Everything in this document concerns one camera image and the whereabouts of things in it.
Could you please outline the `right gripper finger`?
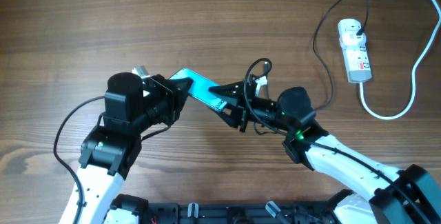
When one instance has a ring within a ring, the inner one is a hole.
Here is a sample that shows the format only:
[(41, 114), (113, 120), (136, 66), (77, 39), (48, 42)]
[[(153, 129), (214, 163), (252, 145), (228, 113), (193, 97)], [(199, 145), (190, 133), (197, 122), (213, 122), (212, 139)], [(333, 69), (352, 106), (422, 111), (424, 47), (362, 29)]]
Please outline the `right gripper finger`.
[(230, 105), (237, 106), (245, 102), (243, 85), (243, 82), (236, 82), (227, 85), (212, 86), (208, 91)]
[(218, 116), (231, 128), (245, 129), (245, 111), (241, 107), (227, 105)]

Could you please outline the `Galaxy S25 smartphone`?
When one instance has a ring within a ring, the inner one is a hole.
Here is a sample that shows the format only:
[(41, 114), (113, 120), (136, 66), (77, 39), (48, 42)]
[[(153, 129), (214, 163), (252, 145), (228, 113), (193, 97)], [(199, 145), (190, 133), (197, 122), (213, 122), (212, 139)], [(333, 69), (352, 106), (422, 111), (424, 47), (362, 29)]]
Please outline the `Galaxy S25 smartphone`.
[(201, 103), (204, 103), (207, 107), (216, 112), (220, 112), (225, 108), (227, 102), (209, 91), (211, 87), (217, 87), (217, 83), (188, 68), (182, 68), (170, 77), (170, 79), (173, 80), (185, 78), (190, 78), (193, 80), (193, 84), (189, 89), (190, 96), (196, 100), (199, 100)]

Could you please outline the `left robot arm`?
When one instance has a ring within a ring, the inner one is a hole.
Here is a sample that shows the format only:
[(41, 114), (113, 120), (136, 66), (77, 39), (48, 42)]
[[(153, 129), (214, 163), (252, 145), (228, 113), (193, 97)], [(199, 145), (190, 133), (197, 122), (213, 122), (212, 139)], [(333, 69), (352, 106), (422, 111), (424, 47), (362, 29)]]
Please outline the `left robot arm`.
[(61, 223), (103, 223), (153, 125), (178, 120), (193, 79), (141, 78), (121, 72), (107, 81), (105, 110), (81, 145), (79, 168)]

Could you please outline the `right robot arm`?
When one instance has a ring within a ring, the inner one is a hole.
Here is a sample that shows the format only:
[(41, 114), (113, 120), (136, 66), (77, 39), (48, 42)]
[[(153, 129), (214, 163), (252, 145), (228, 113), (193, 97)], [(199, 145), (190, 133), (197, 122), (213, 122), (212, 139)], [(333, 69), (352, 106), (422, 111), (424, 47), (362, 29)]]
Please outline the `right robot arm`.
[(289, 88), (276, 101), (256, 95), (256, 82), (213, 86), (209, 92), (226, 102), (221, 117), (244, 130), (248, 121), (284, 136), (290, 159), (326, 174), (349, 188), (331, 215), (339, 223), (439, 223), (440, 187), (422, 167), (402, 170), (379, 163), (341, 143), (315, 120), (306, 89)]

